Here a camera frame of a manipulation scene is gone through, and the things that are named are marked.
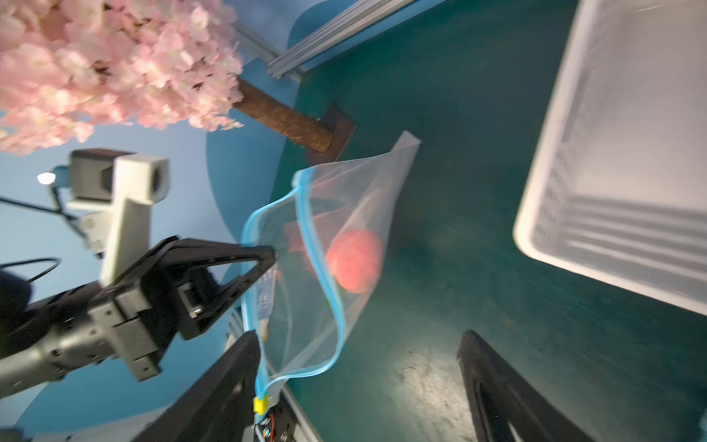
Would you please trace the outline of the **white perforated plastic basket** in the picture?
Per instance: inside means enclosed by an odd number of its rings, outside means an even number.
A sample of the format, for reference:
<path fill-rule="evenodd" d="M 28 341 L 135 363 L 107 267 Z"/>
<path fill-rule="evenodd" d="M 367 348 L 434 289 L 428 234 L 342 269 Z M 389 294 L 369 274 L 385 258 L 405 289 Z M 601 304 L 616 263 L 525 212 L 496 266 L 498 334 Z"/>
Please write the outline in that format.
<path fill-rule="evenodd" d="M 514 226 L 537 261 L 706 311 L 706 5 L 578 4 Z"/>

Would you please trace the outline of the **aluminium frame post left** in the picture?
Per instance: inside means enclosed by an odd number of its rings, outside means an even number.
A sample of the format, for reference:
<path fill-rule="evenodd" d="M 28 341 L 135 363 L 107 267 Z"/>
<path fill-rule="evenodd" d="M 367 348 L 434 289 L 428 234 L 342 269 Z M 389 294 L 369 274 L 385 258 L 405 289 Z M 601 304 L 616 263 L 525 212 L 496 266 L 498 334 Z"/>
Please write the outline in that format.
<path fill-rule="evenodd" d="M 245 23 L 237 21 L 233 27 L 237 34 L 239 46 L 242 47 L 244 51 L 252 53 L 255 58 L 265 62 L 267 66 L 270 66 L 270 64 L 272 64 L 276 59 L 283 58 L 287 53 L 290 53 L 290 50 L 278 49 Z M 300 83 L 305 73 L 307 73 L 305 68 L 297 66 L 283 74 L 272 74 L 269 72 L 269 76 L 275 79 L 289 77 L 290 79 Z"/>

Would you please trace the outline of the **pink peach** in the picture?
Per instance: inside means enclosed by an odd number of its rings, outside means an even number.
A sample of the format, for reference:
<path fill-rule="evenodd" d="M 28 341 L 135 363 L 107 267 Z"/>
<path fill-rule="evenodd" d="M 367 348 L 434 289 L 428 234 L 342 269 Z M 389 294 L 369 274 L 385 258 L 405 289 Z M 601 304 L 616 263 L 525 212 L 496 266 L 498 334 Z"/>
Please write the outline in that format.
<path fill-rule="evenodd" d="M 336 282 L 350 293 L 365 294 L 379 281 L 383 263 L 383 244 L 370 229 L 342 232 L 326 253 L 329 270 Z"/>

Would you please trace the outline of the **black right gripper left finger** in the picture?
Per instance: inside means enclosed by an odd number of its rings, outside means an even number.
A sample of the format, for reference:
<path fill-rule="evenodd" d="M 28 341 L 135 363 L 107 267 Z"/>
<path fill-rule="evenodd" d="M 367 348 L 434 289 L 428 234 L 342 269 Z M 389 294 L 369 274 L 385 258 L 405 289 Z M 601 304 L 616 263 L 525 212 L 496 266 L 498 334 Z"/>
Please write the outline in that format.
<path fill-rule="evenodd" d="M 261 361 L 257 333 L 248 331 L 135 441 L 241 441 L 254 423 Z"/>

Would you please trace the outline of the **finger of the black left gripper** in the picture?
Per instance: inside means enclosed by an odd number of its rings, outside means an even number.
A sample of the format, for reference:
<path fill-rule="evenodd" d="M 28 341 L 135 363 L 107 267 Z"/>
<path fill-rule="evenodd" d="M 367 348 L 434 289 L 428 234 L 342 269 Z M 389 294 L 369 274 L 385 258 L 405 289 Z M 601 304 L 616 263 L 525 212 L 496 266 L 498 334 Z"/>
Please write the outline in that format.
<path fill-rule="evenodd" d="M 271 246 L 169 237 L 141 261 L 139 284 L 169 329 L 191 340 L 206 333 L 275 264 Z"/>

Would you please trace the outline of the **pink blossom artificial tree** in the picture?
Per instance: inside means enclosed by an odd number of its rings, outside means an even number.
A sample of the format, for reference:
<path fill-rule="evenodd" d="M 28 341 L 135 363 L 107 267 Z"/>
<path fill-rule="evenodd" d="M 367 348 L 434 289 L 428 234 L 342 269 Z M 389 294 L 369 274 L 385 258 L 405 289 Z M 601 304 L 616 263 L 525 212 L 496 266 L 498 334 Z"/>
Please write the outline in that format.
<path fill-rule="evenodd" d="M 1 148 L 18 156 L 85 142 L 99 125 L 239 127 L 238 110 L 333 161 L 355 125 L 297 112 L 244 81 L 237 14 L 221 1 L 5 1 Z"/>

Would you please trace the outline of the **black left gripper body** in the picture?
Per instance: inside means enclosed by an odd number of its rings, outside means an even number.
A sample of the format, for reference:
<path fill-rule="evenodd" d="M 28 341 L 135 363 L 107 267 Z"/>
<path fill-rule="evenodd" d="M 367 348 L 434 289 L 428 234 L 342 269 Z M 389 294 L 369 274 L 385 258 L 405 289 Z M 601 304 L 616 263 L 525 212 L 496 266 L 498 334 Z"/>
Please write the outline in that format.
<path fill-rule="evenodd" d="M 121 285 L 93 282 L 31 303 L 31 283 L 3 272 L 1 395 L 109 358 L 125 362 L 139 381 L 152 379 L 175 335 L 189 340 L 211 326 L 219 291 L 204 268 L 153 269 Z"/>

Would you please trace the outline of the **aluminium frame rail back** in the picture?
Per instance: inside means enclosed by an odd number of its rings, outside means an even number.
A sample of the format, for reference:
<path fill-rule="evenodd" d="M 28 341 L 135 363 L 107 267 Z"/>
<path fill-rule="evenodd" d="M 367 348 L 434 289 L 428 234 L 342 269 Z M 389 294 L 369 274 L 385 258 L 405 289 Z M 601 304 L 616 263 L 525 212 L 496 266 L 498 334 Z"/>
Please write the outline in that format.
<path fill-rule="evenodd" d="M 344 12 L 309 34 L 301 42 L 274 58 L 268 64 L 267 73 L 280 78 L 302 66 L 335 45 L 348 40 L 357 33 L 388 18 L 407 7 L 412 0 L 365 0 L 357 1 Z"/>

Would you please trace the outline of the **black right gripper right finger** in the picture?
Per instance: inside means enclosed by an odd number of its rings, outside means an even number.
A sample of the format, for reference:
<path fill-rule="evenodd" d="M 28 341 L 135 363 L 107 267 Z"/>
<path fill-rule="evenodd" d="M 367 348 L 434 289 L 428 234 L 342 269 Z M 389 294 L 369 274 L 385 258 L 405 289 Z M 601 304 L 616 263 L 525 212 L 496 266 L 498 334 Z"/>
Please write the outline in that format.
<path fill-rule="evenodd" d="M 590 441 L 478 333 L 463 333 L 458 364 L 479 441 Z"/>

